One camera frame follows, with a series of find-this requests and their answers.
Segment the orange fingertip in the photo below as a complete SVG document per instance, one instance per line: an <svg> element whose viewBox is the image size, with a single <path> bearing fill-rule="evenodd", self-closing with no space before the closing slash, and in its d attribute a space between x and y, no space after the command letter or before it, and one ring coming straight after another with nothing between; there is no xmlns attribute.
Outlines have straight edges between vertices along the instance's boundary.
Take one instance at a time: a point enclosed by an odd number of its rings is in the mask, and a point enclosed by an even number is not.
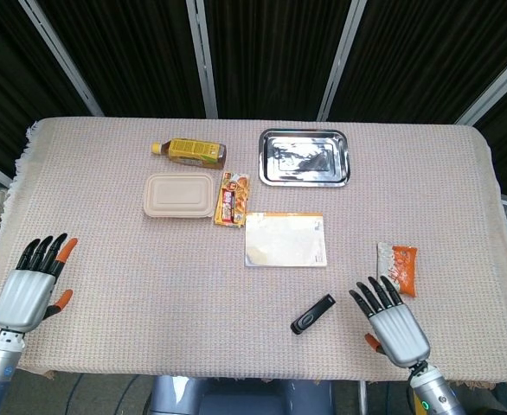
<svg viewBox="0 0 507 415"><path fill-rule="evenodd" d="M61 295L60 299L57 300L57 303L55 303L54 305L63 310L65 306L69 304L69 301L71 301L72 296L73 290L65 290L65 292Z"/></svg>
<svg viewBox="0 0 507 415"><path fill-rule="evenodd" d="M71 238L68 243L63 247L63 249L60 251L60 253L55 258L56 261L66 263L67 258L69 258L69 255L71 254L71 251L73 250L74 246L77 245L77 242L79 240L76 238Z"/></svg>
<svg viewBox="0 0 507 415"><path fill-rule="evenodd" d="M372 348L373 350L375 350L375 351L376 351L376 350L377 350L377 349L381 346L381 343L380 343L378 340L376 340L376 338L375 338L372 334L370 334L370 333L367 333L367 334L365 335L365 341L366 341L366 342L367 342L367 343L371 346L371 348Z"/></svg>

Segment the beige lid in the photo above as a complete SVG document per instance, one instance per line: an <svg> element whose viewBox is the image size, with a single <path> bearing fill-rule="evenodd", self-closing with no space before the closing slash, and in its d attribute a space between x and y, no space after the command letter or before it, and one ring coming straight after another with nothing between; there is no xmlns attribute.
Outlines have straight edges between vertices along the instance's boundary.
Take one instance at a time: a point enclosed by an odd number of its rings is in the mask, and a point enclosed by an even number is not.
<svg viewBox="0 0 507 415"><path fill-rule="evenodd" d="M144 211L153 218L213 216L213 179L205 173L160 173L148 177Z"/></svg>

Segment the black finger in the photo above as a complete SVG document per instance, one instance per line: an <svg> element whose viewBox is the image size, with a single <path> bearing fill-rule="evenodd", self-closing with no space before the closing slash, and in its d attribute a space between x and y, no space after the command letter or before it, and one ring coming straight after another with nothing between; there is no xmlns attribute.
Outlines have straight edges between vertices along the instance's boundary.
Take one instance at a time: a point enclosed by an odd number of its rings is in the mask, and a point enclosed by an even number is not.
<svg viewBox="0 0 507 415"><path fill-rule="evenodd" d="M375 315L373 310L369 307L369 305L365 302L365 300L363 300L363 297L361 297L353 290L350 290L350 295L354 297L354 300L356 300L357 305L359 306L363 314L367 316L367 318L371 318L372 316Z"/></svg>
<svg viewBox="0 0 507 415"><path fill-rule="evenodd" d="M47 318L55 316L58 313L61 313L61 309L57 305L49 305L44 312L44 317L42 320L46 320Z"/></svg>
<svg viewBox="0 0 507 415"><path fill-rule="evenodd" d="M392 307L392 303L390 302L390 299L386 295L386 292L382 289L381 285L376 281L374 278L369 277L369 282L371 285L373 285L373 288L375 289L376 295L381 299L381 303L384 306L385 309L389 309Z"/></svg>
<svg viewBox="0 0 507 415"><path fill-rule="evenodd" d="M44 253L46 252L46 248L48 248L49 243L52 241L54 237L48 236L45 238L40 245L36 248L35 254L32 256L32 259L30 259L29 263L29 269L31 271L38 270L38 267L42 263L42 259L44 258Z"/></svg>
<svg viewBox="0 0 507 415"><path fill-rule="evenodd" d="M63 241L67 238L66 233L62 233L60 236L58 236L54 242L52 242L51 247L48 249L48 253L46 254L46 257L44 257L44 260L42 261L40 268L38 271L40 272L48 272L50 266L54 263L54 259L57 256L57 252L61 248L61 244Z"/></svg>
<svg viewBox="0 0 507 415"><path fill-rule="evenodd" d="M32 257L33 252L35 251L36 246L40 244L39 239L33 240L31 243L27 245L25 250L22 252L21 258L15 267L16 270L26 270L29 265L30 258Z"/></svg>
<svg viewBox="0 0 507 415"><path fill-rule="evenodd" d="M384 276L381 276L381 280L384 283L384 286L386 287L390 298L392 298L392 303L394 303L394 305L403 304L403 301L400 298L400 294L398 294L398 291L396 288L394 288L390 280Z"/></svg>
<svg viewBox="0 0 507 415"><path fill-rule="evenodd" d="M359 287L365 298L367 298L367 301L369 301L369 304L371 304L375 313L380 313L384 310L367 285L364 283L357 283L356 285Z"/></svg>

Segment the metal tray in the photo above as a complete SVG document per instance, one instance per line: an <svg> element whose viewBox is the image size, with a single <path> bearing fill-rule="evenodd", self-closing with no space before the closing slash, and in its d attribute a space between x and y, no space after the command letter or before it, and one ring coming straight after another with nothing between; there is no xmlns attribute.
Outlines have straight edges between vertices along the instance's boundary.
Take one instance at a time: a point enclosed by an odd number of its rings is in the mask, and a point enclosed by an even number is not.
<svg viewBox="0 0 507 415"><path fill-rule="evenodd" d="M260 179L269 186L343 186L350 179L348 141L337 130L265 130Z"/></svg>

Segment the table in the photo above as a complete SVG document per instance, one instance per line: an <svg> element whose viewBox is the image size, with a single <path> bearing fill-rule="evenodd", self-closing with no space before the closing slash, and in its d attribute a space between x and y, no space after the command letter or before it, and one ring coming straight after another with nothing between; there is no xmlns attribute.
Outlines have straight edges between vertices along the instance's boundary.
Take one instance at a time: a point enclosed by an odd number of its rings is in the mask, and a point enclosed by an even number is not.
<svg viewBox="0 0 507 415"><path fill-rule="evenodd" d="M271 188L258 177L267 128L325 128L349 140L343 188ZM154 141L225 143L226 169L252 177L251 212L322 212L324 269L246 269L244 230L152 219ZM79 238L56 285L74 298L27 335L22 368L87 373L405 380L364 342L348 290L374 275L377 241L417 246L406 302L448 379L507 381L507 228L490 151L452 125L51 118L29 130L0 231L0 290L35 237ZM302 335L290 322L327 292L337 304Z"/></svg>

